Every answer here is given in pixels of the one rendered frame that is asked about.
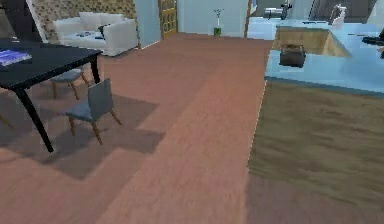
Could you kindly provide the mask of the black dining table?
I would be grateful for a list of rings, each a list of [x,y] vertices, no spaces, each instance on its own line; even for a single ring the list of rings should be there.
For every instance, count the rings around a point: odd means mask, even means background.
[[[47,151],[52,153],[52,143],[26,90],[87,63],[91,64],[94,81],[99,83],[98,56],[101,50],[31,41],[13,42],[11,39],[0,39],[0,50],[26,52],[32,56],[22,62],[0,66],[0,87],[16,94],[38,130]]]

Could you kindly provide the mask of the grey chair with wooden legs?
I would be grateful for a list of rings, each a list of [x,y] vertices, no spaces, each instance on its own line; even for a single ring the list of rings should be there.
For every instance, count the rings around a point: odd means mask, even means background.
[[[62,74],[60,74],[58,76],[55,76],[55,77],[51,78],[50,82],[52,84],[52,95],[53,95],[53,98],[54,99],[57,98],[56,85],[58,83],[66,83],[74,91],[75,98],[79,99],[78,92],[77,92],[76,87],[74,85],[74,82],[77,79],[79,79],[79,78],[82,78],[82,80],[85,82],[85,84],[87,86],[90,86],[90,83],[88,82],[87,78],[84,75],[84,70],[83,69],[79,69],[79,68],[69,70],[67,72],[64,72],[64,73],[62,73]]]
[[[111,80],[109,78],[95,83],[87,90],[87,98],[63,112],[68,117],[71,135],[75,135],[74,120],[88,122],[99,144],[102,145],[100,131],[97,127],[97,121],[105,114],[110,113],[113,119],[121,125],[122,122],[113,110],[113,97],[111,89]]]

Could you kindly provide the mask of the silver sink tap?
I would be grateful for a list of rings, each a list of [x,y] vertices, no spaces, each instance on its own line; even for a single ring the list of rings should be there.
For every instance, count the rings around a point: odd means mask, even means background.
[[[341,28],[344,24],[345,14],[346,7],[341,4],[336,4],[331,11],[329,25],[332,28]]]

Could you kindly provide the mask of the house plant in green pot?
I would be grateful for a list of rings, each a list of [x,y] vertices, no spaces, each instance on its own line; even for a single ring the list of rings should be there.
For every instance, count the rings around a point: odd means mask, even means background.
[[[224,9],[214,9],[213,11],[216,13],[217,17],[217,25],[214,27],[214,36],[219,37],[221,35],[220,16]]]

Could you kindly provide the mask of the white sofa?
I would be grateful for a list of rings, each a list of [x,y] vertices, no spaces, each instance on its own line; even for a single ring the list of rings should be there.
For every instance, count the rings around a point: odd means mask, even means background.
[[[104,28],[104,38],[99,26]],[[139,45],[134,19],[123,14],[80,12],[78,17],[53,22],[62,45],[101,50],[103,55],[117,56]]]

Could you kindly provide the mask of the wooden counter with blue top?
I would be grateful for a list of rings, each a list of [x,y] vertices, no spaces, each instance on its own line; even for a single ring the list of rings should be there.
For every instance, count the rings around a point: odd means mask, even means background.
[[[277,25],[248,160],[250,173],[384,211],[384,46],[369,23]],[[279,64],[303,45],[302,68]]]

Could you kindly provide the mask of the grey kitchen appliance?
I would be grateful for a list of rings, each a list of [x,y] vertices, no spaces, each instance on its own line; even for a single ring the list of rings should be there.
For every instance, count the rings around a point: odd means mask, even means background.
[[[289,3],[282,4],[279,8],[266,8],[263,13],[263,17],[267,19],[280,18],[285,20],[288,15],[288,10],[292,8]]]

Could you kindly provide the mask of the dark toaster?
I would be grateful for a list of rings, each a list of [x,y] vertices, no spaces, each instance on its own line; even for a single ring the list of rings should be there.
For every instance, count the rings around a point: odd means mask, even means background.
[[[302,68],[306,59],[303,45],[286,44],[281,47],[279,64]]]

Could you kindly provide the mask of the blue book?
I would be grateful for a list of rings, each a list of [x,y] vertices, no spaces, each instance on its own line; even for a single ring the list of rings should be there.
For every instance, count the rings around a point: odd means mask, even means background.
[[[0,51],[0,65],[8,66],[21,61],[29,60],[32,56],[28,53],[18,52],[13,50]]]

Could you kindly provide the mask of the yellow wooden room door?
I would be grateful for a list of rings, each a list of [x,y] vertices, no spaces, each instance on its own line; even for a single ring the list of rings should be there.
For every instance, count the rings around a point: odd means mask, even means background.
[[[178,32],[177,0],[158,0],[161,37],[166,39]]]

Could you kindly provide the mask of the black pan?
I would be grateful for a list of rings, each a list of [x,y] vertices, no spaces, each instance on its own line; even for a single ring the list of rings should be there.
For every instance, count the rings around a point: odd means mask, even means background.
[[[362,42],[370,45],[384,46],[384,28],[378,36],[367,36],[362,38]]]

